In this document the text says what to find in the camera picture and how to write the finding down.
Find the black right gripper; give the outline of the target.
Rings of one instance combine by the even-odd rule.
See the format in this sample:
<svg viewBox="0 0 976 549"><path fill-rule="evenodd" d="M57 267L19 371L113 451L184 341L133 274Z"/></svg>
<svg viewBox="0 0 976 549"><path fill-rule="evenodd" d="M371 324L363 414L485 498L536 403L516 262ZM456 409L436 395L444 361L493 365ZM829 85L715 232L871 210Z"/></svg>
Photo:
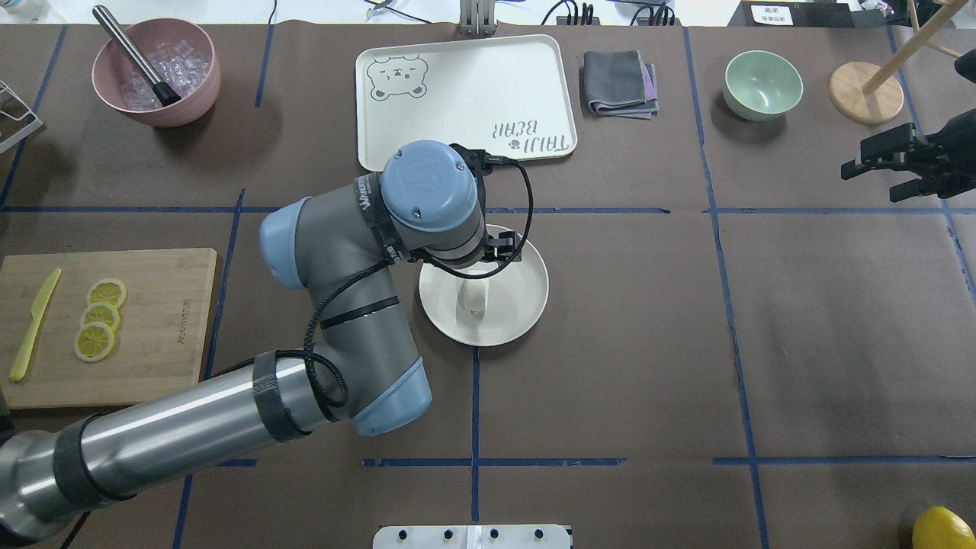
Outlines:
<svg viewBox="0 0 976 549"><path fill-rule="evenodd" d="M840 180L870 171L910 172L916 178L889 188L889 201L936 195L948 199L974 188L975 109L949 119L938 132L923 135L904 123L862 140L860 161L840 166Z"/></svg>

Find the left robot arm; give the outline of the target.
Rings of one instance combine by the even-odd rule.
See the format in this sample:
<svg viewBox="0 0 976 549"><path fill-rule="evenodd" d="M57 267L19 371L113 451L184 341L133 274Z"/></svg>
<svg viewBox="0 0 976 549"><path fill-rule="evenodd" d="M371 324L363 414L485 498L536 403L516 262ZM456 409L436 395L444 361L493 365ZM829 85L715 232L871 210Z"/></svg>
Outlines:
<svg viewBox="0 0 976 549"><path fill-rule="evenodd" d="M262 352L180 393L59 433L14 433L2 413L2 546L28 547L157 484L348 420L380 435L432 402L391 265L421 262L454 277L518 261L525 234L491 237L484 177L515 159L417 140L379 172L269 214L259 246L273 277L307 291L299 348Z"/></svg>

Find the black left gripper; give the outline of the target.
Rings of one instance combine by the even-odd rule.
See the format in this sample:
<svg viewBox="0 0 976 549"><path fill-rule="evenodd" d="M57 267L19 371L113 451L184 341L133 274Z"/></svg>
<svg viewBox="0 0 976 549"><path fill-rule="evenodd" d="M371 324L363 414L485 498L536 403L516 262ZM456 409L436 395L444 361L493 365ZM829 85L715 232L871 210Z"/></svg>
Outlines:
<svg viewBox="0 0 976 549"><path fill-rule="evenodd" d="M501 274L508 265L522 260L525 239L519 233L499 233L498 236L486 234L479 254L470 267L457 272L461 279L489 279Z"/></svg>

